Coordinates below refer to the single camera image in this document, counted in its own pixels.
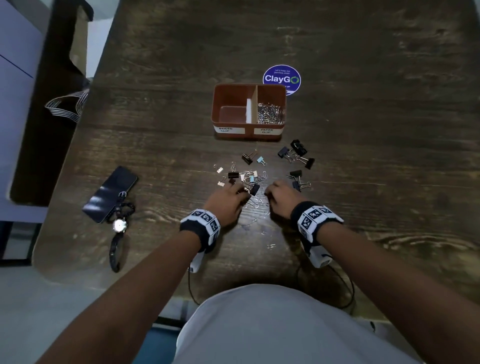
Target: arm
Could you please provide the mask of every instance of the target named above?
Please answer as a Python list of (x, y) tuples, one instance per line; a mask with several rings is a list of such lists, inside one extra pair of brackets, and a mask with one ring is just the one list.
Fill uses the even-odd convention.
[[(306, 200), (283, 181), (265, 192), (285, 218)], [(480, 360), (480, 307), (339, 223), (317, 241), (428, 363)]]
[[(221, 226), (236, 221), (249, 198), (240, 188), (228, 183), (206, 202)], [(195, 233), (175, 234), (78, 315), (37, 364), (131, 363), (200, 247)]]

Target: black cable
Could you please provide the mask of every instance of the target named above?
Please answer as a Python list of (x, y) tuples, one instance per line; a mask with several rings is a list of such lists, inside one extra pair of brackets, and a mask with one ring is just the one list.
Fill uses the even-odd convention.
[(192, 300), (193, 300), (198, 306), (200, 306), (200, 304), (197, 302), (197, 300), (193, 297), (192, 289), (190, 288), (190, 268), (188, 269), (188, 292), (190, 292), (190, 297), (192, 298)]
[[(330, 254), (323, 254), (322, 256), (327, 256), (331, 259), (333, 259), (333, 257), (330, 255)], [(338, 308), (340, 310), (343, 310), (347, 307), (349, 307), (354, 301), (355, 301), (355, 285), (353, 284), (352, 282), (352, 279), (350, 277), (348, 277), (348, 280), (350, 281), (350, 284), (352, 286), (352, 289), (350, 289), (347, 285), (347, 283), (345, 282), (345, 280), (342, 278), (342, 276), (340, 275), (340, 273), (338, 273), (336, 271), (335, 268), (333, 268), (331, 265), (328, 265), (328, 267), (342, 280), (343, 284), (345, 285), (345, 287), (348, 289), (348, 292), (350, 293), (350, 301), (348, 302), (348, 304), (344, 305), (344, 306), (333, 306), (335, 308)], [(297, 280), (297, 285), (301, 288), (300, 286), (300, 280), (299, 280), (299, 273), (300, 273), (300, 269), (301, 269), (301, 265), (299, 265), (299, 267), (297, 268), (297, 271), (295, 272), (295, 277), (296, 277), (296, 280)]]

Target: white shirt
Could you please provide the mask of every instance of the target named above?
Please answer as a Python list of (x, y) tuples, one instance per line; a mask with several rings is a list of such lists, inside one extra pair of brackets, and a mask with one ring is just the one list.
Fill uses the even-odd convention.
[(290, 288), (254, 284), (203, 302), (173, 364), (416, 363), (345, 312)]

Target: orange plastic container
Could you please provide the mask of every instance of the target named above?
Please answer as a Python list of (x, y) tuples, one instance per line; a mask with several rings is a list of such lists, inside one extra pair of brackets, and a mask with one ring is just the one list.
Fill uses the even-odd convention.
[[(247, 99), (251, 100), (252, 123), (247, 123)], [(283, 109), (282, 124), (258, 124), (258, 104)], [(215, 86), (212, 122), (217, 137), (280, 140), (287, 116), (287, 92), (282, 85), (220, 84)]]

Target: hand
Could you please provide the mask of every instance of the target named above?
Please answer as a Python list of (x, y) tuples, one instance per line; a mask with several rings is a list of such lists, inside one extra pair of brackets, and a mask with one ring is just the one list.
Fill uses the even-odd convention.
[(224, 227), (238, 219), (241, 208), (249, 198), (250, 194), (245, 190), (243, 183), (226, 183), (222, 189), (210, 195), (204, 209), (214, 214)]
[(268, 186), (265, 195), (270, 201), (273, 212), (289, 220), (295, 206), (308, 200), (282, 180), (275, 181)]

